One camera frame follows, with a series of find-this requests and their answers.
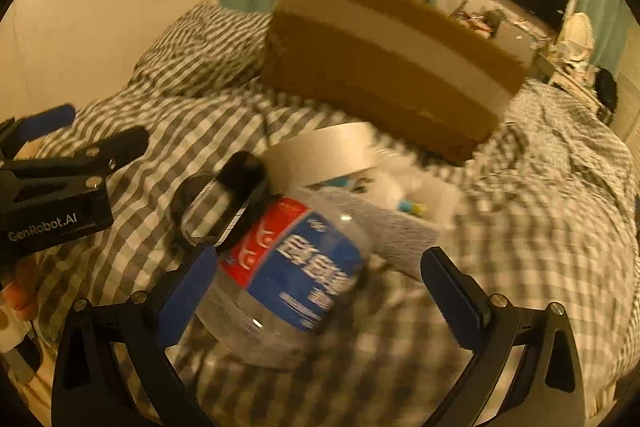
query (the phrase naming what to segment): roll of tape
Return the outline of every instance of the roll of tape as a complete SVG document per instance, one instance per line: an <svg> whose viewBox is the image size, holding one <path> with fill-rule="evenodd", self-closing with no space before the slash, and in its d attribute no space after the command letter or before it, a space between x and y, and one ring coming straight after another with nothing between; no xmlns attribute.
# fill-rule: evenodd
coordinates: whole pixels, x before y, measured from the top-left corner
<svg viewBox="0 0 640 427"><path fill-rule="evenodd" d="M348 176L376 165L367 122L317 129L269 147L262 155L276 193Z"/></svg>

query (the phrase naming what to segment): black clip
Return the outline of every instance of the black clip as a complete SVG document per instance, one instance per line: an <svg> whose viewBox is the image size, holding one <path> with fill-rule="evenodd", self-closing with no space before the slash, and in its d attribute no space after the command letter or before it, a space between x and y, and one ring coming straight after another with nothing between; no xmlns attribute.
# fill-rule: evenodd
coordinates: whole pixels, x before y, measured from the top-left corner
<svg viewBox="0 0 640 427"><path fill-rule="evenodd" d="M185 390L164 349L176 344L215 274L218 256L199 245L147 295L92 307L78 299L66 318L51 397L54 427L152 427L138 412L118 371L111 343L124 343L165 426L213 427Z"/></svg>
<svg viewBox="0 0 640 427"><path fill-rule="evenodd" d="M25 142L68 123L69 107L0 125L0 266L110 227L106 178L146 151L148 134L137 126L71 157L12 159Z"/></svg>
<svg viewBox="0 0 640 427"><path fill-rule="evenodd" d="M472 427L493 392L511 347L524 345L520 365L498 414L482 425L584 424L582 374L564 307L514 307L488 296L460 273L441 248L422 255L420 273L461 347L473 357L424 427Z"/></svg>
<svg viewBox="0 0 640 427"><path fill-rule="evenodd" d="M180 184L171 203L175 241L186 250L207 243L224 255L275 198L260 159L247 151L236 152L217 174L194 174ZM209 210L214 207L216 215L211 217ZM200 237L191 235L185 221L200 223L206 217L214 221L210 230Z"/></svg>

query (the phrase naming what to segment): gray checkered bedsheet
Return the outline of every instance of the gray checkered bedsheet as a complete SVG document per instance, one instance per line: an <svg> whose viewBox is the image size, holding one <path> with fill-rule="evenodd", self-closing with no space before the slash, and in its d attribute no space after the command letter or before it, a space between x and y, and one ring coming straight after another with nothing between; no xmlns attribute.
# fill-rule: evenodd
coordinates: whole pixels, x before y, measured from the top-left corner
<svg viewBox="0 0 640 427"><path fill-rule="evenodd" d="M124 301L178 266L168 213L175 189L235 151L263 151L261 113L273 142L349 120L259 84L268 21L196 6L146 52L120 93L80 110L71 128L46 139L40 156L71 153L136 124L150 132L145 156L108 183L113 227L39 257L36 327L44 339L56 342L77 297L94 305ZM417 156L463 191L443 245L458 267L516 305L565 304L588 396L637 363L635 181L626 146L608 128L568 95L532 82L465 166ZM376 256L292 373L243 365L196 317L168 356L220 425L298 427L421 425L469 359L423 285ZM135 374L126 360L123 366L144 407ZM485 417L507 385L501 381Z"/></svg>

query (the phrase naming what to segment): gray cloth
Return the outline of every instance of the gray cloth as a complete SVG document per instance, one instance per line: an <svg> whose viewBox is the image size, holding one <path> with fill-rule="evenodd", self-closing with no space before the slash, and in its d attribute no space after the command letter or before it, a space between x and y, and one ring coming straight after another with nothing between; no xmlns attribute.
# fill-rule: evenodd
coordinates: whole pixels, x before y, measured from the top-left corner
<svg viewBox="0 0 640 427"><path fill-rule="evenodd" d="M44 252L36 327L51 343L79 296L94 305L150 288L179 259L168 207L183 179L234 152L350 119L322 104L267 92L259 74L268 16L201 4L174 23L116 96L78 112L40 156L68 154L141 124L144 157L108 182L110 230ZM404 150L383 134L380 143ZM626 373L640 353L640 266L634 174L626 146L564 93L527 83L506 121L461 168L426 169L463 191L450 241L457 266L518 306L564 303L586 392ZM469 359L424 286L377 255L328 316L292 373L223 354L194 318L170 360L204 410L225 426L417 426ZM516 360L506 374L513 372ZM130 365L124 373L140 406ZM502 380L502 393L507 381ZM501 396L492 397L487 414Z"/></svg>
<svg viewBox="0 0 640 427"><path fill-rule="evenodd" d="M377 255L409 277L420 281L422 252L439 245L440 231L421 219L375 206L343 188L323 187L320 195L369 235Z"/></svg>

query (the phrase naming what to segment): human hand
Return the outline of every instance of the human hand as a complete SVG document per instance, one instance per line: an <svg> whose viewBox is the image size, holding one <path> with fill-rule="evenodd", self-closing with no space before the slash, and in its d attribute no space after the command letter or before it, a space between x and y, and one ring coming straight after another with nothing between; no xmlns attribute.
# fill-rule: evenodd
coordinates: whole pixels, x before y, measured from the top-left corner
<svg viewBox="0 0 640 427"><path fill-rule="evenodd" d="M36 283L38 268L33 255L18 259L6 277L2 277L2 298L15 310L19 320L30 321L38 311Z"/></svg>

